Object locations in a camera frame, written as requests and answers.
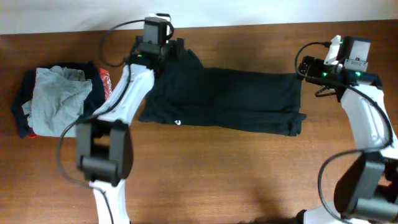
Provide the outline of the dark green t-shirt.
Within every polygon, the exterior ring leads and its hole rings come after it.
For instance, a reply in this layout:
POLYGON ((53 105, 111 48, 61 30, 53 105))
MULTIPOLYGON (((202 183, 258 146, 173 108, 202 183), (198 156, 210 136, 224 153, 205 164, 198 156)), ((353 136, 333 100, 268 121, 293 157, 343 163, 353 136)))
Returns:
POLYGON ((294 73, 205 68, 185 50, 166 63, 139 120, 297 136, 307 117, 300 112, 301 86, 294 73))

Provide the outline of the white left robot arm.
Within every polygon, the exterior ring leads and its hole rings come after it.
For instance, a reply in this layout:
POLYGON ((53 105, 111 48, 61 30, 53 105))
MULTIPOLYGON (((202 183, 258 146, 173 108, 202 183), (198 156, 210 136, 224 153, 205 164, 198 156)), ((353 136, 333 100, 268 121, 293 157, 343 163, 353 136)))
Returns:
POLYGON ((76 166, 93 191, 99 223, 130 222, 125 195, 134 161, 129 126, 156 76, 169 62, 183 59, 184 46, 181 38, 164 45, 138 40, 113 94, 76 124, 76 166))

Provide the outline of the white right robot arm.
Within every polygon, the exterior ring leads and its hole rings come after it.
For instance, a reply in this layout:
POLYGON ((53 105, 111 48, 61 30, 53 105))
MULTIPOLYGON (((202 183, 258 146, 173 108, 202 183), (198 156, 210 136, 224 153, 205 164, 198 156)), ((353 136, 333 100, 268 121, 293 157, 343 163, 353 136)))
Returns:
POLYGON ((335 90, 356 145, 322 164, 317 180, 322 205, 298 213, 299 223, 397 223, 397 137, 384 106, 382 83, 367 66, 361 57, 330 62, 306 56, 295 63, 302 80, 335 90), (323 173, 330 162, 349 154, 359 156, 327 202, 323 173))

